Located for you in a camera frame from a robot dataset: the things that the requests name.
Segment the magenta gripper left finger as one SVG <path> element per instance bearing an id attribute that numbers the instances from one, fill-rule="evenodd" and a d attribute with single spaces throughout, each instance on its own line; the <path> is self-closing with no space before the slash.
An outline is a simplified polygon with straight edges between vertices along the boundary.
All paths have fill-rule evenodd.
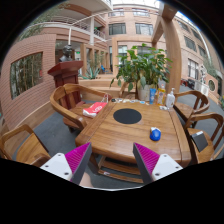
<path id="1" fill-rule="evenodd" d="M 85 169 L 91 153 L 91 144 L 86 143 L 66 154 L 57 153 L 41 168 L 76 185 L 90 185 L 90 176 L 85 172 Z"/>

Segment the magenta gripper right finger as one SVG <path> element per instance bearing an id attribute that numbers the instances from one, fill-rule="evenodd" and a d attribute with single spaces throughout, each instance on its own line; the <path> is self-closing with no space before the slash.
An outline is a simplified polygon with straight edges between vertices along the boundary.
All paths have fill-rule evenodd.
<path id="1" fill-rule="evenodd" d="M 144 184 L 149 184 L 182 169 L 168 154 L 157 154 L 151 149 L 133 144 L 133 154 Z"/>

